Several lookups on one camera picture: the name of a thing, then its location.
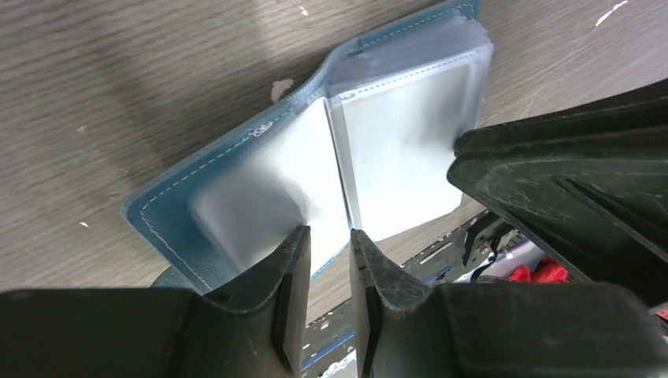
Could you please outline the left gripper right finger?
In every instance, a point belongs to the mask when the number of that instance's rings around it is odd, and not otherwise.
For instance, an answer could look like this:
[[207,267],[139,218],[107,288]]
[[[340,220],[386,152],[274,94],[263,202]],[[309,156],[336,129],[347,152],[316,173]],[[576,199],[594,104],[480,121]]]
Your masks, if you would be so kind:
[[446,369],[412,377],[664,377],[648,309],[604,283],[442,283]]

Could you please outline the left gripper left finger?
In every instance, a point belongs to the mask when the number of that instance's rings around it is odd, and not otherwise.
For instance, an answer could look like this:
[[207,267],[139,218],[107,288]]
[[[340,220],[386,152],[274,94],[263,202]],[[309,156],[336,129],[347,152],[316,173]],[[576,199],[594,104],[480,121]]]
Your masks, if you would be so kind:
[[4,377],[296,377],[310,229],[218,289],[39,289],[1,295]]

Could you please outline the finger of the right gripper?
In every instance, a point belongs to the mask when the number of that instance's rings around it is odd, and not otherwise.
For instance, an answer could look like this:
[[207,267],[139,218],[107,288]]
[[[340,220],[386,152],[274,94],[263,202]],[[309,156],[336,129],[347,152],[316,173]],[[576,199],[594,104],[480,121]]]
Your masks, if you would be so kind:
[[565,265],[667,305],[667,82],[465,133],[448,181]]

